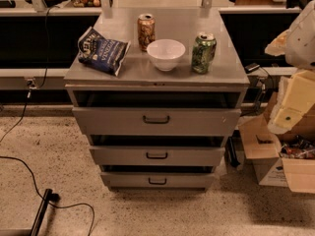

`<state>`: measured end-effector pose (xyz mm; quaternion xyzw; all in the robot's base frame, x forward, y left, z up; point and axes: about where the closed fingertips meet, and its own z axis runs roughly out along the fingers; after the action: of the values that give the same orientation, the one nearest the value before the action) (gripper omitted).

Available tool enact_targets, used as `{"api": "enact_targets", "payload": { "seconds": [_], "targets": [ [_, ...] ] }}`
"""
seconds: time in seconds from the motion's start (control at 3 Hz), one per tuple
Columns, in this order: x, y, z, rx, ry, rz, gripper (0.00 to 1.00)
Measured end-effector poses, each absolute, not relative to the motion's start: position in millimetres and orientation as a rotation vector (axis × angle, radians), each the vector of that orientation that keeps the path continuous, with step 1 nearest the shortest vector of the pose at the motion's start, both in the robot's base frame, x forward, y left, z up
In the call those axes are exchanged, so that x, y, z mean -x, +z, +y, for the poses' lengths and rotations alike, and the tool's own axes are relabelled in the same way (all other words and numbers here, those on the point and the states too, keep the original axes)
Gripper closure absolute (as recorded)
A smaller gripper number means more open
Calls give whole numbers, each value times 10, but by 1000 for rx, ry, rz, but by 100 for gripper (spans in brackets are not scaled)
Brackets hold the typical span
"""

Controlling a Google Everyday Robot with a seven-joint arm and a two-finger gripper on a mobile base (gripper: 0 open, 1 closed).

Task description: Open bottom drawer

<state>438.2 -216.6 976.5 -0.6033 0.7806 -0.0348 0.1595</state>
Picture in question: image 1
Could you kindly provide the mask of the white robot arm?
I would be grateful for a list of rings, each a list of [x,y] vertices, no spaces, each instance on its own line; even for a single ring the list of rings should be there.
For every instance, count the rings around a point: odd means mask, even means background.
[[[272,56],[284,55],[296,68],[289,79],[282,79],[277,104],[268,129],[274,134],[290,131],[315,103],[315,1],[309,2],[290,27],[265,48]]]

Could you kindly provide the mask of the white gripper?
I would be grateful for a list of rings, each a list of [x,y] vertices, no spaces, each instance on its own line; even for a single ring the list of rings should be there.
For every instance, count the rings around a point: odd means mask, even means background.
[[[315,104],[315,73],[297,70],[289,78],[281,77],[277,103],[268,129],[274,134],[290,131]]]

